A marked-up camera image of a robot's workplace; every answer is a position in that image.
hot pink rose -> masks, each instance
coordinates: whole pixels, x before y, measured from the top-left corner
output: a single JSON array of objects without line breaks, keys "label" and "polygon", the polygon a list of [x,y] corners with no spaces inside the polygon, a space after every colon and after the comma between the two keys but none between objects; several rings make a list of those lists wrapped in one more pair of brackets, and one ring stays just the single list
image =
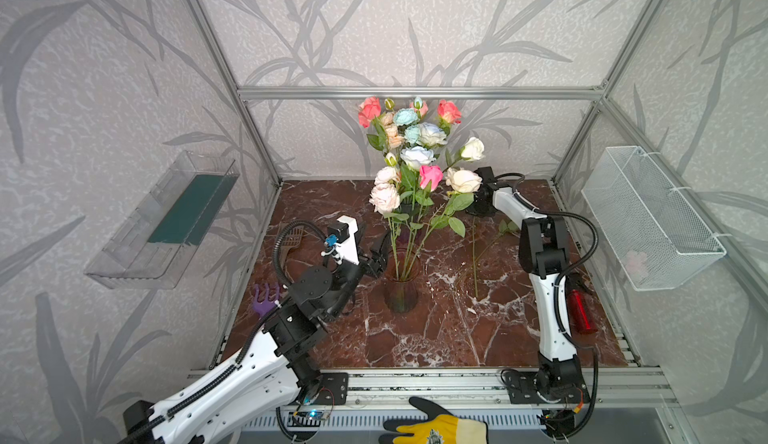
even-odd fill
[{"label": "hot pink rose", "polygon": [[371,121],[382,112],[379,97],[368,97],[365,102],[358,106],[358,109],[360,109],[360,112],[357,113],[357,120],[366,129],[370,127]]},{"label": "hot pink rose", "polygon": [[[412,108],[412,109],[416,109],[416,108],[413,106],[413,103],[411,103],[411,108]],[[428,110],[429,110],[429,108],[427,107],[427,103],[426,103],[426,102],[422,102],[422,108],[418,110],[418,113],[420,113],[420,114],[421,114],[421,116],[422,116],[422,117],[424,117],[424,116],[427,114],[427,111],[428,111]]]},{"label": "hot pink rose", "polygon": [[437,105],[437,114],[448,123],[461,123],[459,119],[462,118],[462,112],[450,100],[448,102],[440,100]]},{"label": "hot pink rose", "polygon": [[437,189],[437,185],[442,180],[440,166],[422,166],[418,170],[418,175],[422,177],[422,181],[418,184],[422,189],[425,189],[432,182],[432,189],[429,189],[430,191]]}]

glove logo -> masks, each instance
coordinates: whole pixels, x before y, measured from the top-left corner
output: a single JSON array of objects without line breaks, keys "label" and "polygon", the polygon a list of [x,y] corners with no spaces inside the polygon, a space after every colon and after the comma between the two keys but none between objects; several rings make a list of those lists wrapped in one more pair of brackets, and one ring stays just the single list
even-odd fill
[{"label": "glove logo", "polygon": [[445,442],[445,439],[440,436],[440,432],[437,432],[436,430],[429,430],[427,444],[445,444]]}]

light blue flower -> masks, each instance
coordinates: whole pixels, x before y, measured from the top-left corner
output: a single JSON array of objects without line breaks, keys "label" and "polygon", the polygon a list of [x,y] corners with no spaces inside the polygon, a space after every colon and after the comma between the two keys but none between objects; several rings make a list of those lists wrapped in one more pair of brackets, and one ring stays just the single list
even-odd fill
[{"label": "light blue flower", "polygon": [[398,127],[414,123],[418,120],[416,111],[413,109],[400,109],[395,112],[395,123]]},{"label": "light blue flower", "polygon": [[406,128],[406,141],[413,145],[418,142],[418,138],[422,135],[421,129],[418,126],[410,126]]}]

white wire mesh basket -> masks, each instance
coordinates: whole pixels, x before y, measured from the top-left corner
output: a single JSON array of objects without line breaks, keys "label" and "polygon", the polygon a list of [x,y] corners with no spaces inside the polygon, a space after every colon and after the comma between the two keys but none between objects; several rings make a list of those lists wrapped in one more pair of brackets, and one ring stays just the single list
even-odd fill
[{"label": "white wire mesh basket", "polygon": [[606,147],[581,193],[636,290],[679,287],[726,253],[642,147]]}]

purple object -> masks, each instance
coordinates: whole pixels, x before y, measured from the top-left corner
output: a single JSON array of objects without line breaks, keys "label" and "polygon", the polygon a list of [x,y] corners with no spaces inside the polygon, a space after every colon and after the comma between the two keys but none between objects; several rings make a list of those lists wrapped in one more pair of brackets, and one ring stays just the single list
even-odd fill
[{"label": "purple object", "polygon": [[280,285],[274,284],[256,284],[254,287],[254,302],[250,307],[255,313],[259,314],[259,319],[262,315],[270,312],[275,306],[275,303],[270,300],[270,291],[275,296],[275,301],[280,299]]}]

